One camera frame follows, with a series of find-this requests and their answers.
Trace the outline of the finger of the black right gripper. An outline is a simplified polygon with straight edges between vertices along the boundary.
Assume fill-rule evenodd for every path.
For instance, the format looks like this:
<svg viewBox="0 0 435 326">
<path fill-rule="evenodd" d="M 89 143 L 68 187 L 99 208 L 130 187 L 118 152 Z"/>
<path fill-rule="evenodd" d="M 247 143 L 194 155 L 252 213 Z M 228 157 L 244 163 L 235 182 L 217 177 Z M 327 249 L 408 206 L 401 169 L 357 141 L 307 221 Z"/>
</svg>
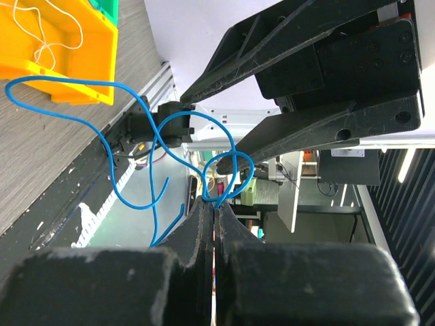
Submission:
<svg viewBox="0 0 435 326">
<path fill-rule="evenodd" d="M 180 101 L 214 96 L 387 5 L 390 1 L 280 1 L 230 27 Z"/>
<path fill-rule="evenodd" d="M 414 131 L 420 125 L 420 92 L 400 92 L 268 116 L 236 149 L 259 163 L 293 151 L 329 149 L 366 137 Z"/>
</svg>

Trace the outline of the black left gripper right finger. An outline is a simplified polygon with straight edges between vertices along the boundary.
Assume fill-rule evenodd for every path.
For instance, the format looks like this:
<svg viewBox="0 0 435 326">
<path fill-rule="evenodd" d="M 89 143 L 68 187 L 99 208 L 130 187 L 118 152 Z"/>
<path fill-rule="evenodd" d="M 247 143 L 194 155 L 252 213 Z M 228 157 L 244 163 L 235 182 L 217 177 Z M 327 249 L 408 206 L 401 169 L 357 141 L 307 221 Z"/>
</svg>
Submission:
<svg viewBox="0 0 435 326">
<path fill-rule="evenodd" d="M 229 204 L 215 211 L 218 325 L 418 325 L 387 251 L 372 244 L 276 244 Z"/>
</svg>

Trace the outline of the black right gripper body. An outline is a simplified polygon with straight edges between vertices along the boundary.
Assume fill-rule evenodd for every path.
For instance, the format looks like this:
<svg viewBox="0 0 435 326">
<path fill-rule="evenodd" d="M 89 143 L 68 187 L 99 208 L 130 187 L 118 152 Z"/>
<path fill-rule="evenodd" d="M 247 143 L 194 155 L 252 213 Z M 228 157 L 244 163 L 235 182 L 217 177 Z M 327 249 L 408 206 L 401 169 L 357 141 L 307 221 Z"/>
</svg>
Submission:
<svg viewBox="0 0 435 326">
<path fill-rule="evenodd" d="M 283 112 L 404 92 L 419 86 L 414 1 L 390 1 L 256 74 Z"/>
</svg>

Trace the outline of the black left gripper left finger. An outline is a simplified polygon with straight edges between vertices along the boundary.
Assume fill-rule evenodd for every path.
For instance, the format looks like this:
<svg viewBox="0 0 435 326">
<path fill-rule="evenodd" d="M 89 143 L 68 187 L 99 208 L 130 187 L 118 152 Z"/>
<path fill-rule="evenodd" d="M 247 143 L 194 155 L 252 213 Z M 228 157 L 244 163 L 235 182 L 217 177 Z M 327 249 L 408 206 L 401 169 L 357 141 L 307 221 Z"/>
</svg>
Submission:
<svg viewBox="0 0 435 326">
<path fill-rule="evenodd" d="M 1 292 L 2 325 L 208 325 L 213 209 L 151 249 L 52 249 L 18 264 Z"/>
</svg>

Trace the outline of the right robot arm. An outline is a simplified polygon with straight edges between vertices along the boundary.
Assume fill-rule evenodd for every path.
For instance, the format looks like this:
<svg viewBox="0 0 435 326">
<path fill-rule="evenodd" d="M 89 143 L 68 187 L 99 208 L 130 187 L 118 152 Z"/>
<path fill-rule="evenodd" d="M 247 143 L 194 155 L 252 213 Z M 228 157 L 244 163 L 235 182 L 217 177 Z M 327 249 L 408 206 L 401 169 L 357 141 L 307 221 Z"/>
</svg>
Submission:
<svg viewBox="0 0 435 326">
<path fill-rule="evenodd" d="M 107 132 L 125 142 L 190 143 L 204 115 L 195 105 L 255 77 L 279 107 L 222 158 L 219 174 L 288 152 L 356 146 L 366 137 L 414 131 L 424 115 L 414 3 L 280 1 L 230 27 L 202 75 L 178 101 L 150 113 L 143 101 Z"/>
</svg>

